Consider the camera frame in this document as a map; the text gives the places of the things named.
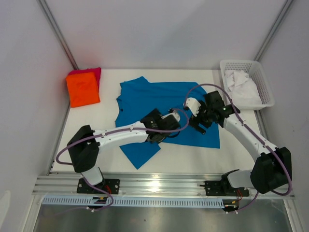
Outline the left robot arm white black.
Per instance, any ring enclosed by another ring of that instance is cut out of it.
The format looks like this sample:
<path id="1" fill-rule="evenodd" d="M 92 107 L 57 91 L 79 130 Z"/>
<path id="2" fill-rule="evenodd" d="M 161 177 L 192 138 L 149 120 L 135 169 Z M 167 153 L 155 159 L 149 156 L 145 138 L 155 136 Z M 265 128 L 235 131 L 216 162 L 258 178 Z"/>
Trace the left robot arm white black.
<path id="1" fill-rule="evenodd" d="M 127 144 L 160 143 L 180 128 L 180 118 L 175 110 L 162 115 L 154 109 L 140 121 L 113 130 L 82 126 L 67 144 L 74 171 L 83 176 L 93 193 L 100 193 L 105 187 L 104 177 L 96 165 L 100 152 Z"/>

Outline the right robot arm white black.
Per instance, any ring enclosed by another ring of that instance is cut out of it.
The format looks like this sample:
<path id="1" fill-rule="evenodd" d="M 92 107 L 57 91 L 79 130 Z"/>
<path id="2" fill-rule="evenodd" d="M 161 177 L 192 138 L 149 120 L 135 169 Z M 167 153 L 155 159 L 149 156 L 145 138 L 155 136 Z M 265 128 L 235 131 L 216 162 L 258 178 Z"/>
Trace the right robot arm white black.
<path id="1" fill-rule="evenodd" d="M 290 151 L 286 147 L 277 147 L 255 132 L 240 117 L 240 110 L 232 103 L 226 105 L 218 91 L 205 94 L 202 101 L 189 97 L 184 107 L 192 113 L 191 127 L 205 134 L 205 129 L 212 124 L 220 125 L 242 144 L 254 160 L 251 170 L 234 170 L 222 176 L 220 188 L 224 194 L 231 195 L 238 188 L 253 188 L 262 194 L 275 193 L 283 185 L 288 186 L 284 195 L 291 192 Z"/>

